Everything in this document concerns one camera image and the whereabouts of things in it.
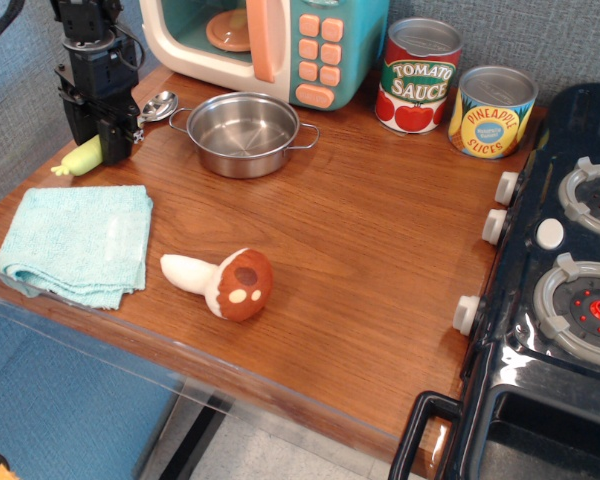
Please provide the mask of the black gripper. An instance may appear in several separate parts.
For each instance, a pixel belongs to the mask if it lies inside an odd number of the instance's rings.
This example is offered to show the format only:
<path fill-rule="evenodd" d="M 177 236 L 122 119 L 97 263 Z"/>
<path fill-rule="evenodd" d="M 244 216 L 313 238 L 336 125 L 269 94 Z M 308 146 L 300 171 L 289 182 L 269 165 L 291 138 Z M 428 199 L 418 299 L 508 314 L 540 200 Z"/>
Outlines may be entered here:
<path fill-rule="evenodd" d="M 133 42 L 66 42 L 70 65 L 58 65 L 60 97 L 74 139 L 80 146 L 97 134 L 103 164 L 131 155 L 132 119 L 139 107 L 132 89 L 139 83 L 141 58 Z"/>

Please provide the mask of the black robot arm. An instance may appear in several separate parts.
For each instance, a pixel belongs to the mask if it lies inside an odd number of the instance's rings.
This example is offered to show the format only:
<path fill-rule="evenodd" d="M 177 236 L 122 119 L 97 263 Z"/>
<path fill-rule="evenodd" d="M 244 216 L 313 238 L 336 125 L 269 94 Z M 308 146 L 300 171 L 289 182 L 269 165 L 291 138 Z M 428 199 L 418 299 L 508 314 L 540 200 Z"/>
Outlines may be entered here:
<path fill-rule="evenodd" d="M 119 1 L 54 1 L 52 7 L 69 55 L 69 64 L 55 72 L 73 139 L 82 145 L 98 138 L 103 163 L 113 165 L 128 158 L 142 137 L 132 90 L 144 48 L 118 23 Z"/>

